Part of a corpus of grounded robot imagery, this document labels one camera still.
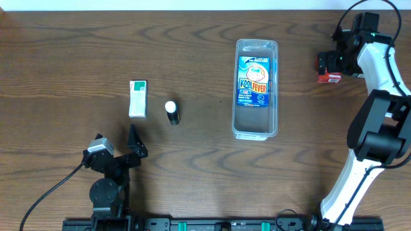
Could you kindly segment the red Panadol ActiFast box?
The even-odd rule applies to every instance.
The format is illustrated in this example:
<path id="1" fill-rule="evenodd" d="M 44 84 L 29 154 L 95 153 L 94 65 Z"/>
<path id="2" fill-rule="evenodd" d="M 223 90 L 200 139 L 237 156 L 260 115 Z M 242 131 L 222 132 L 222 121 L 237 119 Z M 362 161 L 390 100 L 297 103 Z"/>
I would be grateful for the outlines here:
<path id="1" fill-rule="evenodd" d="M 337 72 L 336 73 L 327 73 L 327 74 L 318 74 L 317 72 L 317 82 L 318 83 L 338 83 L 342 79 L 342 72 L 338 66 L 337 62 Z"/>

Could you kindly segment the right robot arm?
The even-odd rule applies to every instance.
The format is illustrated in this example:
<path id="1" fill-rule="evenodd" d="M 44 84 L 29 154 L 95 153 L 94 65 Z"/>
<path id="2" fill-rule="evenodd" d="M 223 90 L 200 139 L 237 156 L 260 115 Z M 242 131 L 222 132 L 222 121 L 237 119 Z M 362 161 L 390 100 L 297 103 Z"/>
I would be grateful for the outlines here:
<path id="1" fill-rule="evenodd" d="M 395 59 L 394 40 L 376 29 L 337 28 L 334 51 L 319 53 L 318 74 L 359 74 L 368 96 L 347 132 L 349 153 L 320 203 L 314 230 L 350 230 L 354 212 L 377 176 L 410 161 L 410 91 Z"/>

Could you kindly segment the blue KoolFever box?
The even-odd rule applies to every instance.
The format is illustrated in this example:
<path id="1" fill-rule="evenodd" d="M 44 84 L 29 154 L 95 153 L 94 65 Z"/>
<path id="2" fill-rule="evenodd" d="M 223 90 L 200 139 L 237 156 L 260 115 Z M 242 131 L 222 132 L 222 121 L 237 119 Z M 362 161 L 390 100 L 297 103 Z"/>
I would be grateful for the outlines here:
<path id="1" fill-rule="evenodd" d="M 270 93 L 270 58 L 240 56 L 238 59 L 236 104 L 267 107 Z"/>

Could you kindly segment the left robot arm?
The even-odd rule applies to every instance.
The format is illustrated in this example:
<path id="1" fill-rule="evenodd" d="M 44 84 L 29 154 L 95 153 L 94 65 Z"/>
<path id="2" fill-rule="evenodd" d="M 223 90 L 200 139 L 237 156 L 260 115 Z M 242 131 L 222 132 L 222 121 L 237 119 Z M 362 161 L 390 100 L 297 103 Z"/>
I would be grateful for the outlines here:
<path id="1" fill-rule="evenodd" d="M 148 150 L 134 125 L 130 126 L 127 146 L 129 154 L 115 157 L 114 146 L 98 134 L 86 150 L 82 164 L 103 174 L 89 191 L 92 201 L 91 230 L 138 230 L 138 219 L 129 214 L 130 170 L 141 165 Z"/>

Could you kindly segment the white green Panadol box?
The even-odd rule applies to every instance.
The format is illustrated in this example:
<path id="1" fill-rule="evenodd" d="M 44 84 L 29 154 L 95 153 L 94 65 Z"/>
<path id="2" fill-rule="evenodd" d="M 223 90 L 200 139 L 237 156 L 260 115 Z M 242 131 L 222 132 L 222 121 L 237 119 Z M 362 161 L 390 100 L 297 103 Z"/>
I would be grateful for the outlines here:
<path id="1" fill-rule="evenodd" d="M 130 81 L 130 106 L 128 115 L 131 118 L 146 117 L 147 81 Z"/>

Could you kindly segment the black bottle white cap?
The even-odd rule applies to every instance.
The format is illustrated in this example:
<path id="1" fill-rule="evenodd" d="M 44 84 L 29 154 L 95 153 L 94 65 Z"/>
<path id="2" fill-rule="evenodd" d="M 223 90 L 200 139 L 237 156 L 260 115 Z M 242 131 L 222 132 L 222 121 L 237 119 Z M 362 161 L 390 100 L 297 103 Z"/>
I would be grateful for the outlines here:
<path id="1" fill-rule="evenodd" d="M 167 101 L 165 103 L 165 110 L 168 116 L 168 119 L 170 121 L 170 124 L 172 125 L 177 125 L 180 122 L 180 117 L 179 117 L 179 110 L 176 102 L 174 101 Z"/>

